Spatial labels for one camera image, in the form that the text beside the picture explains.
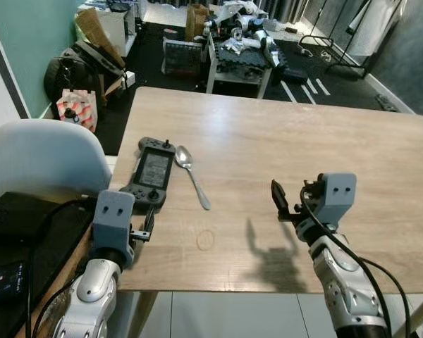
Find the white plastic chair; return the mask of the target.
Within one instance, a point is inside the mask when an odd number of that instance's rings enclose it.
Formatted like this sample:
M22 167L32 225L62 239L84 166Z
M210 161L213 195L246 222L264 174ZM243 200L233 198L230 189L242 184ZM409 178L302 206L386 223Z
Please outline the white plastic chair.
M0 196L60 202L108 189L111 176L101 142L83 126L48 119L0 126Z

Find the white storage cabinet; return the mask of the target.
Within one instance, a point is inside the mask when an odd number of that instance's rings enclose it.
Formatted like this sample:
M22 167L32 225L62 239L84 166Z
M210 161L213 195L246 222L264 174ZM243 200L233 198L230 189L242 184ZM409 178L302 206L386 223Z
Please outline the white storage cabinet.
M128 12L99 11L97 13L103 32L122 58L127 58L137 36L137 19L140 7L131 4Z

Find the red and white bag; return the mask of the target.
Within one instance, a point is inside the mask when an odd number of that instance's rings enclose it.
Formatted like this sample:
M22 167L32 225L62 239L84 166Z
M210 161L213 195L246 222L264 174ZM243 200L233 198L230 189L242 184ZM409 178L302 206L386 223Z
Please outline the red and white bag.
M56 110L60 121L82 125L95 133L99 114L94 91L63 88Z

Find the white frame work table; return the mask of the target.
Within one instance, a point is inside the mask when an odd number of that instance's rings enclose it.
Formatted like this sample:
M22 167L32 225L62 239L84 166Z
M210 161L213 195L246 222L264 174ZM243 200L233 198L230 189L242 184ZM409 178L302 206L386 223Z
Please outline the white frame work table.
M204 36L207 44L203 56L209 62L204 92L214 92L217 82L231 82L257 86L255 97L263 99L276 68L272 67L261 51L257 37L244 37L237 43L234 39L216 39L210 32L206 32ZM280 49L279 57L281 67L283 59Z

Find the black handheld game console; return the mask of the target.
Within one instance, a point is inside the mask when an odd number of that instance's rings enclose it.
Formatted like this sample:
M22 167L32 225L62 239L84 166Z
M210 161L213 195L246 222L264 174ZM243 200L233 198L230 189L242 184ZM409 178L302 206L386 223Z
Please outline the black handheld game console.
M127 186L121 192L133 194L136 213L146 213L148 209L160 210L166 200L169 178L176 157L176 145L170 141L160 141L143 137L138 142L140 158Z

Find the grey plastic crate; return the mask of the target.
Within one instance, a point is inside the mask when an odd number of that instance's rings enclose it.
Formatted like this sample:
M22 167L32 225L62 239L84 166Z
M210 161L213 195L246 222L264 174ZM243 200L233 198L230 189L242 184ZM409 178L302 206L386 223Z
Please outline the grey plastic crate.
M195 76L201 71L202 43L163 38L162 73L165 75Z

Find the black smartphone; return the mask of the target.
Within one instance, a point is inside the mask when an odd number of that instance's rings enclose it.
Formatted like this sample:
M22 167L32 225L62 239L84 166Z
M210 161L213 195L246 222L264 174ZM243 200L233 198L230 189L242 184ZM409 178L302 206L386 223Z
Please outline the black smartphone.
M0 303L18 299L27 292L27 264L14 261L0 266Z

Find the black power strip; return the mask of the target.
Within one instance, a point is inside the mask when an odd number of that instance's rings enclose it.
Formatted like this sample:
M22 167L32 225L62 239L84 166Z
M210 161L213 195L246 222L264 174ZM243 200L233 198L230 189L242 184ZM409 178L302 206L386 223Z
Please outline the black power strip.
M399 109L398 107L396 107L395 104L393 104L393 102L387 97L384 96L383 94L377 94L375 96L376 102L378 102L378 104L380 105L380 108L383 111L388 111L388 112L398 112Z

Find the black backpack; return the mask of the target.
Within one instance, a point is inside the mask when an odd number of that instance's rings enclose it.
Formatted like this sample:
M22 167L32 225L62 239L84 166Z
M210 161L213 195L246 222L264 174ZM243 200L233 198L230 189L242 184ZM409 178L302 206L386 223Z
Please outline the black backpack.
M67 48L62 55L52 58L45 70L43 85L49 102L56 103L64 88L86 89L95 92L98 102L105 106L101 70L80 47Z

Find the black metal clothes rack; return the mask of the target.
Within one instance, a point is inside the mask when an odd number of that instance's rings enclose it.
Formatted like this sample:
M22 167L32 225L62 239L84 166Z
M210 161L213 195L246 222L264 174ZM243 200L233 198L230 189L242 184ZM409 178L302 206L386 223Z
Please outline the black metal clothes rack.
M343 0L333 19L327 36L315 35L318 20L328 7L329 0L322 0L308 33L298 41L300 55L312 57L312 46L329 56L320 73L354 76L362 80L372 71L380 49L402 18L407 0L358 0L357 8L350 12L346 7L354 0Z

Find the brown cardboard sheet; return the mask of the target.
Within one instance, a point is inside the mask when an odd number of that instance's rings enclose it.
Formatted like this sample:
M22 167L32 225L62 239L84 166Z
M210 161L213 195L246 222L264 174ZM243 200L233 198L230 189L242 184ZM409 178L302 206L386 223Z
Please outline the brown cardboard sheet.
M125 68L125 61L121 55L113 48L99 20L98 11L95 8L89 8L76 13L76 25L80 31L85 33L86 39L102 51L109 55L109 58L118 65L119 68Z

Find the black flat case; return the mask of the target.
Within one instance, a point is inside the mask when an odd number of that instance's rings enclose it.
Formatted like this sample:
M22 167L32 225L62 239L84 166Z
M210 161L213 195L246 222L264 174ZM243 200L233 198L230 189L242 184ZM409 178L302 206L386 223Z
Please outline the black flat case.
M32 246L44 239L45 218L60 206L34 194L9 191L0 196L0 246Z

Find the brown paper bag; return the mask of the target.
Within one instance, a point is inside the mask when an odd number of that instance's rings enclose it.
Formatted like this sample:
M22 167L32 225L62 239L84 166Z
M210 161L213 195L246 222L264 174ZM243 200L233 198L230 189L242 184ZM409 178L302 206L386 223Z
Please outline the brown paper bag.
M193 42L195 37L203 35L204 23L209 17L209 9L203 4L189 4L187 6L185 41Z

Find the silver metal spoon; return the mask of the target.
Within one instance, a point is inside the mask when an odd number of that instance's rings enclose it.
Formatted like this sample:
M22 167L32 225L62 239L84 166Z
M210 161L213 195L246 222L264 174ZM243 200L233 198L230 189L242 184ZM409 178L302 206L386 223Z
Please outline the silver metal spoon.
M176 147L176 163L179 167L183 168L187 171L187 174L191 178L193 187L195 188L195 192L197 193L197 197L199 199L199 203L201 204L202 208L206 211L211 210L211 203L208 200L208 197L204 193L201 185L199 184L198 180L196 180L195 175L193 175L192 165L193 165L193 158L188 149L185 146L177 146Z

